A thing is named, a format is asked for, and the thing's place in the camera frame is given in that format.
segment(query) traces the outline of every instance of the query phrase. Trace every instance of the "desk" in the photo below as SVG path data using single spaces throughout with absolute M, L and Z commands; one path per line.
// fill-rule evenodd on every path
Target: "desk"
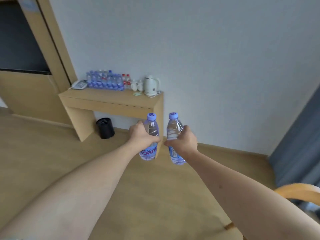
M 80 141 L 84 141 L 95 130 L 94 111 L 140 119 L 146 119 L 148 113 L 155 113 L 161 138 L 156 157 L 158 156 L 163 141 L 163 93 L 149 98 L 144 94 L 134 96 L 131 90 L 111 91 L 86 88 L 84 90 L 69 89 L 59 94 L 59 97 Z

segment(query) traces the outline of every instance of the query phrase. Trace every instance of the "dark screen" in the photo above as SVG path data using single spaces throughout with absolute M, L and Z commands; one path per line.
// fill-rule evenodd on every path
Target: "dark screen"
M 16 0 L 0 1 L 0 70 L 50 72 Z

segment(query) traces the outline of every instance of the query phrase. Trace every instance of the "white telephone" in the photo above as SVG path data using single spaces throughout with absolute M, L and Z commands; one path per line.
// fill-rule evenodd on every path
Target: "white telephone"
M 85 89 L 88 86 L 88 81 L 86 80 L 81 80 L 81 81 L 76 81 L 74 84 L 72 84 L 72 89 Z

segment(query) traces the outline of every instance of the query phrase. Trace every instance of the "chair leg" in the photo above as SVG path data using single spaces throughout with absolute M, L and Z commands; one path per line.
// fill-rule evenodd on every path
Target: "chair leg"
M 230 230 L 230 229 L 232 229 L 232 228 L 234 228 L 234 227 L 235 227 L 235 225 L 233 224 L 233 222 L 231 222 L 230 224 L 226 225 L 226 226 L 224 227 L 224 229 L 225 229 L 225 230 Z

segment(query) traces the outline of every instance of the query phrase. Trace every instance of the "electric kettle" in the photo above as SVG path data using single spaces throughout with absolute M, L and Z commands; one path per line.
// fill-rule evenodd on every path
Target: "electric kettle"
M 144 94 L 146 96 L 156 96 L 160 91 L 160 80 L 153 78 L 153 76 L 147 76 L 144 79 Z

